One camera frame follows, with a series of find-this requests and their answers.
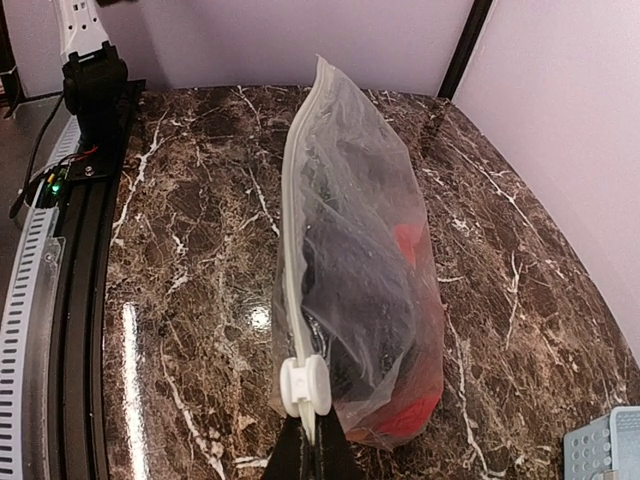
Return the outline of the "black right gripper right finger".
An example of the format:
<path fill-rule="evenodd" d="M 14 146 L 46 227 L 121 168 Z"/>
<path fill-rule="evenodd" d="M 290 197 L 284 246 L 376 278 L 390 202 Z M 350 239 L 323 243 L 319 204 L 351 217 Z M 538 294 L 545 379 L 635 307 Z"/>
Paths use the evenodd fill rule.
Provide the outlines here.
<path fill-rule="evenodd" d="M 319 480 L 361 480 L 360 470 L 335 412 L 316 415 L 312 478 Z"/>

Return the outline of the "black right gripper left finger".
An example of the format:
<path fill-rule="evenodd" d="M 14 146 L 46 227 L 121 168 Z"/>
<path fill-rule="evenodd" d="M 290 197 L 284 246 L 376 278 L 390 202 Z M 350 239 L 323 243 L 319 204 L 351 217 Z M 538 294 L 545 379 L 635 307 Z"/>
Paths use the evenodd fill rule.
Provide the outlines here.
<path fill-rule="evenodd" d="M 276 441 L 262 480 L 309 480 L 311 447 L 299 418 L 287 417 Z"/>

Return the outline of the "purple fake eggplant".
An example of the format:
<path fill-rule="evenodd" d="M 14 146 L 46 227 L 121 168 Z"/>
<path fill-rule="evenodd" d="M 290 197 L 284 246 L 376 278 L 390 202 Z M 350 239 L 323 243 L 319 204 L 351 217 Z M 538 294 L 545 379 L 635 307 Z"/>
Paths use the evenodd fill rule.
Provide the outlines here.
<path fill-rule="evenodd" d="M 385 395 L 399 373 L 416 319 L 409 264 L 385 233 L 362 233 L 329 222 L 305 233 L 302 311 L 319 334 L 314 345 L 329 363 L 336 400 Z"/>

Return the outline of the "clear zip top bag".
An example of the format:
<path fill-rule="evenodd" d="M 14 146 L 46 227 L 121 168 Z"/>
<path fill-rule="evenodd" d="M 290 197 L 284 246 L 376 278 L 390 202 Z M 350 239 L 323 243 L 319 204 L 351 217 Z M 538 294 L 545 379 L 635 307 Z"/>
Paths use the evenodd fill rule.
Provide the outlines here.
<path fill-rule="evenodd" d="M 423 432 L 444 389 L 424 198 L 405 143 L 325 59 L 285 142 L 271 318 L 277 409 L 309 411 L 284 371 L 318 356 L 349 440 L 391 450 Z"/>

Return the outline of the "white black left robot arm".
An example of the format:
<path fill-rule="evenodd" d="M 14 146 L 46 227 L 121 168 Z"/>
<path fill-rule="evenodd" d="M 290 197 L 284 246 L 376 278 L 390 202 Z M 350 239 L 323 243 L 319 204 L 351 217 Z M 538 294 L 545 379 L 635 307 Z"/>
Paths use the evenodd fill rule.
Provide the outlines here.
<path fill-rule="evenodd" d="M 126 143 L 128 68 L 104 29 L 94 1 L 53 3 L 63 63 L 63 97 L 80 129 L 71 178 L 108 177 Z"/>

